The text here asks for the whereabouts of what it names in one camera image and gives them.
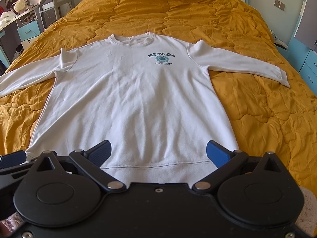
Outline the white Nevada sweatshirt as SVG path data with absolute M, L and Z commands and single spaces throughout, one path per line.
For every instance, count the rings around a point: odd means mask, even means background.
M 193 185 L 216 170 L 214 140 L 238 149 L 209 70 L 247 73 L 288 86 L 272 64 L 200 40 L 191 44 L 148 32 L 109 38 L 32 62 L 1 76 L 1 96 L 54 78 L 26 150 L 67 156 L 111 143 L 102 170 L 124 184 Z

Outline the mustard yellow quilt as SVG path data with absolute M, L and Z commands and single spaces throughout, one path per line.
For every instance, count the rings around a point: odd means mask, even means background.
M 316 191 L 316 96 L 239 0 L 83 0 L 1 76 L 1 154 L 103 140 L 125 184 L 193 185 L 214 140 Z

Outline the white desk with blue trim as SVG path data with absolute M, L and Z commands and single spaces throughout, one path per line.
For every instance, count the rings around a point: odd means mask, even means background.
M 1 26 L 1 62 L 6 68 L 12 64 L 16 49 L 22 47 L 17 29 L 32 21 L 38 21 L 36 9 L 38 9 L 37 4 Z

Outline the blue drawer cabinet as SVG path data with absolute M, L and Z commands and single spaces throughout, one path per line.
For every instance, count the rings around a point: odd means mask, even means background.
M 27 49 L 40 35 L 38 21 L 32 21 L 17 29 L 23 49 Z

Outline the blue white wardrobe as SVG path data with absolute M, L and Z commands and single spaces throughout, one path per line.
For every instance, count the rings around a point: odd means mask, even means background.
M 316 0 L 303 1 L 288 51 L 288 62 L 316 93 Z

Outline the wall light switch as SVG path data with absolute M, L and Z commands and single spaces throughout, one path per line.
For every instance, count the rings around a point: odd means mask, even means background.
M 275 0 L 274 6 L 277 7 L 278 9 L 284 11 L 285 10 L 285 4 L 279 0 Z

